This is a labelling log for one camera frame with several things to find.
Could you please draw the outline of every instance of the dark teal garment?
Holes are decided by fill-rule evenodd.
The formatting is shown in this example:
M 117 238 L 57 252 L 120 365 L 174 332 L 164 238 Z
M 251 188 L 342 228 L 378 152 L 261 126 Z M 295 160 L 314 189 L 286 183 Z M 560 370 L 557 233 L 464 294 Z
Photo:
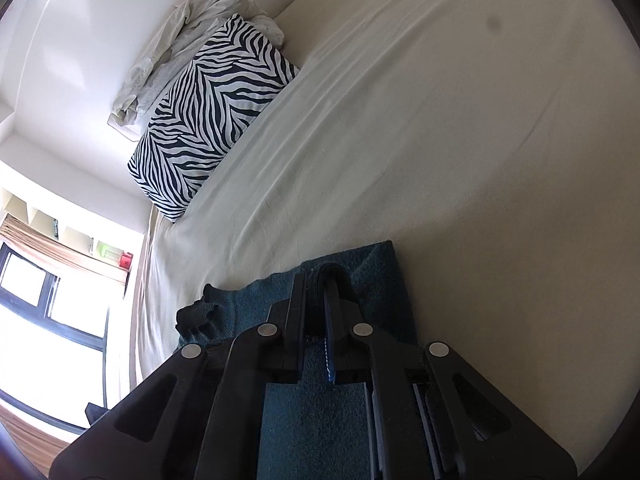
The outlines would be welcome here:
M 382 242 L 302 263 L 241 290 L 207 285 L 202 300 L 177 314 L 180 345 L 209 346 L 267 319 L 270 306 L 289 297 L 293 275 L 309 282 L 327 264 L 339 264 L 364 319 L 399 341 L 416 344 L 414 319 L 391 242 Z M 322 325 L 322 305 L 309 287 L 307 327 Z M 364 386 L 327 381 L 324 340 L 307 339 L 302 381 L 268 384 L 258 461 L 259 480 L 369 480 L 369 441 Z

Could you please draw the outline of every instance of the dark spot on sheet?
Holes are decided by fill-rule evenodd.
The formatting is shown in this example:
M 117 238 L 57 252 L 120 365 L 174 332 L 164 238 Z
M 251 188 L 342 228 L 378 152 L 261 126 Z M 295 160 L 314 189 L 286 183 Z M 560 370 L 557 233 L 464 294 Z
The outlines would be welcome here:
M 486 28 L 492 34 L 500 34 L 502 32 L 502 20 L 498 16 L 490 14 L 486 19 Z

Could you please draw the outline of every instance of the window pane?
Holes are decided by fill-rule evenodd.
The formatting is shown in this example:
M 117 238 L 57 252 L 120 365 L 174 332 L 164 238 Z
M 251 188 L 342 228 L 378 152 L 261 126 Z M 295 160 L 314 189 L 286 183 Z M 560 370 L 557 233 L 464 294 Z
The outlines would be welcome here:
M 10 254 L 0 285 L 18 298 L 38 306 L 40 291 L 47 273 L 15 254 Z
M 103 337 L 113 295 L 113 287 L 105 283 L 105 279 L 61 278 L 50 313 L 51 319 Z
M 102 405 L 102 353 L 0 306 L 0 389 L 83 428 L 88 402 Z

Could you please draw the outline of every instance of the folded clothing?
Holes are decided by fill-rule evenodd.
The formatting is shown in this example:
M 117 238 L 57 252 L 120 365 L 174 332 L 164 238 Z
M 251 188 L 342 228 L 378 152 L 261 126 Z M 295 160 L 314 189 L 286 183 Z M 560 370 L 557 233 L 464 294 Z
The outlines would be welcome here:
M 110 119 L 118 126 L 146 128 L 158 98 L 204 43 L 233 14 L 240 14 L 280 48 L 284 34 L 251 0 L 186 0 L 171 13 L 129 69 L 113 102 Z
M 307 327 L 323 324 L 321 294 L 312 286 L 334 265 L 348 276 L 364 319 L 401 342 L 416 344 L 414 319 L 390 241 L 330 254 L 272 274 L 241 290 L 206 285 L 203 297 L 177 313 L 180 346 L 212 346 L 267 319 L 270 306 L 289 297 L 293 276 L 307 287 Z M 262 419 L 260 480 L 369 479 L 369 441 L 361 384 L 328 383 L 324 340 L 307 339 L 302 380 L 268 384 Z
M 213 33 L 158 104 L 129 172 L 175 222 L 258 114 L 298 69 L 234 14 Z

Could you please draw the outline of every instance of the window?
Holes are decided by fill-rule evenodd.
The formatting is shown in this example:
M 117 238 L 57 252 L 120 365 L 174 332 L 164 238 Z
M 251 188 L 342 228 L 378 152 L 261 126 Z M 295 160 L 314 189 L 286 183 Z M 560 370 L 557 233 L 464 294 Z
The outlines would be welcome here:
M 110 292 L 99 283 L 0 248 L 0 398 L 73 433 L 88 427 L 88 402 L 105 405 Z

